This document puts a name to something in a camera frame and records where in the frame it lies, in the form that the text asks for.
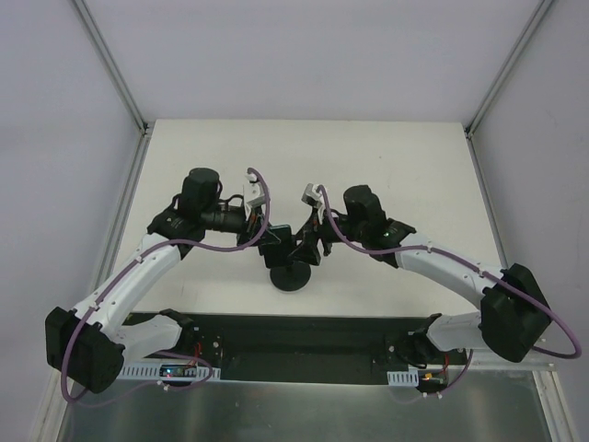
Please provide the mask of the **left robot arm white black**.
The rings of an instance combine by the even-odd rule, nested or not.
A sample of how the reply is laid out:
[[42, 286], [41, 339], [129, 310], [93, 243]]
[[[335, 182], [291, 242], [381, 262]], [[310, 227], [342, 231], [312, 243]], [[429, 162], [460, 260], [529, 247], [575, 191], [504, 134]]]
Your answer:
[[163, 310], [134, 325], [125, 320], [153, 285], [193, 249], [233, 253], [255, 246], [270, 217], [270, 190], [262, 175], [250, 168], [240, 205], [221, 197], [219, 174], [192, 169], [171, 203], [154, 217], [133, 254], [73, 308], [54, 308], [45, 319], [48, 364], [60, 373], [63, 398], [80, 401], [68, 390], [69, 381], [83, 392], [107, 389], [127, 363], [168, 351], [188, 356], [194, 347], [191, 320], [175, 310]]

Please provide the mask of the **black smartphone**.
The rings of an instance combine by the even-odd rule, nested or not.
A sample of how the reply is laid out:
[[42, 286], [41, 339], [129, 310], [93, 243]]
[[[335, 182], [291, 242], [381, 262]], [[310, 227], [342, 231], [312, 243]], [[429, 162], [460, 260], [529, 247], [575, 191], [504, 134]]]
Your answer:
[[258, 242], [260, 256], [267, 269], [287, 267], [293, 263], [293, 234], [289, 225], [269, 226]]

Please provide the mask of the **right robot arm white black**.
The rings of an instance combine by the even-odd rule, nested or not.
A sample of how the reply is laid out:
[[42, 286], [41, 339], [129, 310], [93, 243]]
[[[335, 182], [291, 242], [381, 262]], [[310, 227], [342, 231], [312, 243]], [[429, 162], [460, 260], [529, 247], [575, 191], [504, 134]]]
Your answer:
[[302, 200], [312, 209], [296, 256], [330, 253], [344, 243], [393, 268], [416, 273], [458, 294], [474, 307], [460, 315], [436, 313], [408, 339], [412, 364], [435, 363], [459, 348], [489, 349], [513, 363], [525, 359], [551, 323], [535, 276], [521, 264], [508, 268], [473, 262], [443, 249], [414, 227], [387, 217], [367, 185], [343, 194], [346, 211], [332, 210], [325, 189], [307, 184]]

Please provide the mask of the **black phone stand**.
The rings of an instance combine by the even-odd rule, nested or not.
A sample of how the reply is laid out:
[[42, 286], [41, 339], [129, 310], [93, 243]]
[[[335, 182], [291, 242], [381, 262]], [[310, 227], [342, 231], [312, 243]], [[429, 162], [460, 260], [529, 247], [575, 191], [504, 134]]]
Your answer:
[[272, 285], [283, 292], [295, 292], [307, 285], [311, 278], [311, 267], [304, 262], [294, 262], [284, 267], [270, 269]]

